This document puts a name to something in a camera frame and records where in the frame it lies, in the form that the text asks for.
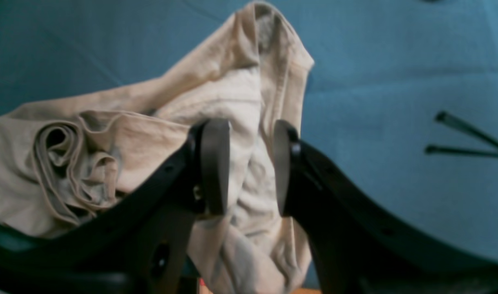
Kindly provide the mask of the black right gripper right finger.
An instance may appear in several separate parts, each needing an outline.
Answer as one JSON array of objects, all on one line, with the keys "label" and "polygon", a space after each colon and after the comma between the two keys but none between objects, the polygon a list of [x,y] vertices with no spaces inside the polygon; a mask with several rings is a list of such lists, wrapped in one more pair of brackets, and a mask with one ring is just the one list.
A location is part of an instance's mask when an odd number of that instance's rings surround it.
[{"label": "black right gripper right finger", "polygon": [[277,206],[307,234],[322,293],[498,294],[498,263],[388,213],[285,120],[273,153]]}]

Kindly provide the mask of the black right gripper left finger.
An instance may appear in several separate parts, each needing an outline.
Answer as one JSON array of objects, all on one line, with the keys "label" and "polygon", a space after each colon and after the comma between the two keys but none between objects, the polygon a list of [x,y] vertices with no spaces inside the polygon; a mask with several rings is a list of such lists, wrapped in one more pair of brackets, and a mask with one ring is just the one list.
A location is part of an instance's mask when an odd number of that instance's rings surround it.
[{"label": "black right gripper left finger", "polygon": [[7,294],[174,294],[199,215],[228,206],[230,124],[210,118],[131,195],[45,242],[0,226]]}]

